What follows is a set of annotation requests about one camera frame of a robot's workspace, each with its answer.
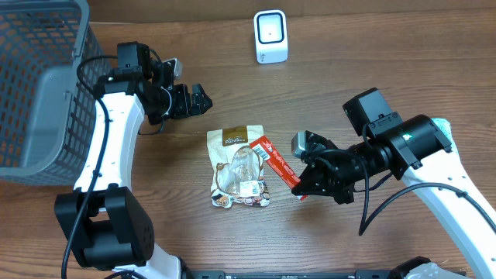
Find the white brown snack packet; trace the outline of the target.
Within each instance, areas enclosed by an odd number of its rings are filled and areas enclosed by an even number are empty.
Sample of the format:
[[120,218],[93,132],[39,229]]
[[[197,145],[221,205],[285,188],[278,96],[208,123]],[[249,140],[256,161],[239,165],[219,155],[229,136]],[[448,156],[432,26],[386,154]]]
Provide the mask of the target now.
[[236,126],[207,132],[213,177],[210,189],[215,207],[234,204],[267,207],[270,193],[264,180],[264,159],[250,144],[264,135],[261,125]]

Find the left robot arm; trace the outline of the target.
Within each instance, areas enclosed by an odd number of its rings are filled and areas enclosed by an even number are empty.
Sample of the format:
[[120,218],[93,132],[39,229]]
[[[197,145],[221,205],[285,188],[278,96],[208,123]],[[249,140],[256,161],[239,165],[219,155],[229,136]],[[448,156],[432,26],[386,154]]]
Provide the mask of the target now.
[[58,195],[57,221],[67,238],[61,272],[73,256],[81,267],[108,271],[112,278],[191,278],[185,262],[155,241],[151,218],[132,193],[136,138],[147,120],[203,115],[212,106],[200,84],[175,84],[178,59],[161,60],[144,43],[117,46],[117,67],[94,85],[83,78],[91,57],[77,66],[77,79],[95,99],[96,120],[83,170],[71,193]]

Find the red snack bar wrapper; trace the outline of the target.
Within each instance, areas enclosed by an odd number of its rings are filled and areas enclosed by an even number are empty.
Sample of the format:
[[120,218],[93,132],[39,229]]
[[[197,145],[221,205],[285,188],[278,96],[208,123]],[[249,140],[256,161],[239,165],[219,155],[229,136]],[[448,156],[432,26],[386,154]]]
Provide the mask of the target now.
[[275,145],[266,136],[255,139],[249,146],[291,190],[301,181]]

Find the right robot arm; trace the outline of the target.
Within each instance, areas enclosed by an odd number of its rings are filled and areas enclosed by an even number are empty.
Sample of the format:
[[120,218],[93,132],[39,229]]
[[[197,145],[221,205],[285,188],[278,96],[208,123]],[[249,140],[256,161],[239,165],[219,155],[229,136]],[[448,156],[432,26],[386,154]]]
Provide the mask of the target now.
[[291,141],[305,163],[293,195],[353,202],[364,182],[359,233],[388,205],[415,193],[430,209],[478,278],[495,276],[495,210],[465,171],[450,123],[417,115],[403,120],[377,88],[351,98],[343,110],[362,143],[342,150],[308,130]]

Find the teal tissue packet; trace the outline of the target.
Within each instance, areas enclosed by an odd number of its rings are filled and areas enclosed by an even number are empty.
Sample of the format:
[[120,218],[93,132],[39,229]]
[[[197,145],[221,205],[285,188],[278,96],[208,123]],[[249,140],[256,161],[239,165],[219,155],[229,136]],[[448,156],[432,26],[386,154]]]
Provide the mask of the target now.
[[439,127],[441,132],[447,137],[447,139],[453,143],[454,140],[450,122],[447,119],[443,118],[433,118],[432,120]]

